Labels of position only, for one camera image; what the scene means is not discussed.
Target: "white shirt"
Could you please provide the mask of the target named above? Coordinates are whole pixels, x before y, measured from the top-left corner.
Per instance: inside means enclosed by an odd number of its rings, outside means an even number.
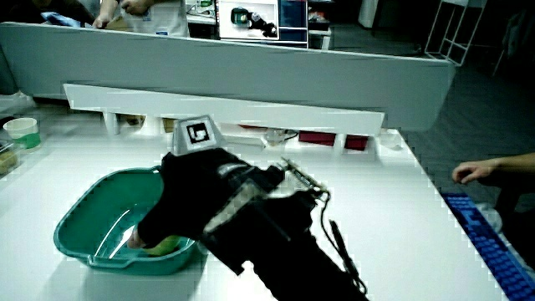
[[[157,3],[144,16],[134,16],[121,8],[120,14],[135,33],[164,34],[189,37],[185,0]]]

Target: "gray partition panel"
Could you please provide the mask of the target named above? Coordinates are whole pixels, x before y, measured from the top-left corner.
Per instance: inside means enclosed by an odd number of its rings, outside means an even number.
[[[0,24],[0,45],[33,96],[65,99],[65,83],[145,89],[381,111],[385,126],[407,130],[432,125],[455,74],[437,59],[25,23]]]
[[[11,95],[18,92],[15,79],[11,74],[11,69],[8,66],[3,51],[0,48],[0,94]]]

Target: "metal rack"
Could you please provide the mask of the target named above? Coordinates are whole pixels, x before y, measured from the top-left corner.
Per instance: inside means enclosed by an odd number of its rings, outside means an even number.
[[[442,38],[442,41],[441,41],[441,46],[438,48],[437,52],[430,52],[429,51],[429,43],[430,43],[433,35],[435,34],[436,21],[437,21],[438,17],[441,15],[443,5],[453,5],[453,10],[451,12],[451,16],[450,16],[449,22],[448,22],[448,24],[446,26],[446,31],[444,32],[444,37]],[[479,25],[479,21],[482,18],[483,11],[485,10],[485,6],[486,5],[487,5],[487,0],[441,0],[441,3],[440,3],[440,5],[438,7],[438,10],[436,12],[435,21],[433,22],[433,27],[431,28],[431,32],[429,34],[429,38],[427,39],[427,43],[425,44],[425,53],[428,56],[431,56],[432,58],[439,57],[439,58],[447,59],[447,60],[451,61],[453,64],[455,64],[457,67],[462,66],[464,64],[464,61],[465,61],[465,58],[466,58],[466,54],[468,53],[468,50],[471,47],[472,40],[474,39],[474,35],[476,34],[476,31],[477,31],[477,26]],[[479,15],[477,17],[476,25],[474,26],[474,28],[473,28],[473,30],[471,32],[471,36],[470,36],[470,39],[469,39],[468,43],[458,43],[457,42],[457,37],[458,37],[458,34],[459,34],[459,29],[460,29],[460,27],[462,25],[463,20],[465,19],[466,10],[468,8],[479,8],[480,12],[479,12]],[[450,28],[451,28],[451,25],[452,25],[451,21],[452,21],[454,15],[455,15],[455,13],[459,9],[461,10],[461,17],[459,18],[459,23],[457,25],[454,25],[454,26],[456,26],[456,28],[455,28],[455,33],[453,35],[453,38],[448,38],[447,35],[450,32]],[[444,54],[442,51],[443,51],[443,48],[445,47],[446,44],[448,44],[449,46],[446,46],[447,47],[447,53]],[[454,60],[451,57],[451,51],[452,51],[452,49],[454,47],[457,47],[457,48],[459,48],[459,49],[461,49],[463,51],[461,61]]]

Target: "cable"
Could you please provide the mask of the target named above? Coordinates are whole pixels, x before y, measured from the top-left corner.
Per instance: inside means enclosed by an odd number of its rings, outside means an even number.
[[[297,136],[299,135],[299,132],[296,131],[296,130],[285,130],[285,131],[284,131],[284,134],[287,135],[287,134],[290,134],[290,133],[292,133],[292,132],[293,132],[294,134],[293,134],[292,136],[289,136],[288,138],[284,138],[284,140],[290,140],[290,139],[295,138],[295,137],[297,137]]]
[[[344,266],[346,268],[346,272],[356,282],[357,289],[360,290],[360,286],[362,286],[364,288],[364,292],[362,293],[366,295],[368,293],[368,288],[366,288],[366,285],[364,284],[362,279],[360,279],[359,271],[355,267],[353,260],[349,257],[347,253],[347,249],[345,248],[345,245],[344,245],[344,240],[342,239],[340,232],[338,230],[338,226],[336,226],[335,222],[330,221],[331,228],[333,229],[333,233],[334,233],[334,240],[337,241],[337,244],[334,243],[331,236],[327,233],[327,229],[325,228],[325,224],[324,224],[324,214],[325,214],[325,210],[327,209],[327,205],[329,204],[329,201],[331,199],[331,194],[328,191],[326,191],[325,194],[327,194],[327,198],[324,201],[324,207],[321,209],[321,216],[320,216],[321,228],[324,230],[324,234],[329,240],[329,242],[331,243],[331,245],[333,246],[334,250],[336,250],[336,252],[342,258],[342,260],[344,260]]]

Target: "monitor screen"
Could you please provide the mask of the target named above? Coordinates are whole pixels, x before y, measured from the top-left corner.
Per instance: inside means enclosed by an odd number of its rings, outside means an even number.
[[[219,39],[308,47],[307,0],[216,0]]]

